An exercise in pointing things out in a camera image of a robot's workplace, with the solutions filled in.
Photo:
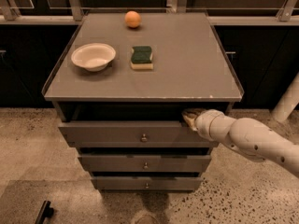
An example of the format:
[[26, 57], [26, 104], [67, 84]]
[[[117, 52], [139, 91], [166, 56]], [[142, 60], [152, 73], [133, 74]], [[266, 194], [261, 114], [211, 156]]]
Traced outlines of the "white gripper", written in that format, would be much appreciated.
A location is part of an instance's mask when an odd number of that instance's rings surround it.
[[[225, 115], [215, 109], [205, 111], [204, 108], [188, 108], [182, 112], [183, 118], [188, 126], [197, 131], [198, 134], [209, 141], [223, 141], [225, 128], [223, 118]], [[213, 122], [218, 119], [221, 126], [212, 127]]]

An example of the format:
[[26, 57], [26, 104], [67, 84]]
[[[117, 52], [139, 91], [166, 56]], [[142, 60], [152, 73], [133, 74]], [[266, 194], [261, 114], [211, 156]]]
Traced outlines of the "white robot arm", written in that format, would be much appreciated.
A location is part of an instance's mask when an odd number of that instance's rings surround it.
[[182, 116], [201, 137], [251, 161], [270, 160], [299, 177], [299, 146], [256, 119], [234, 119], [215, 109], [186, 109]]

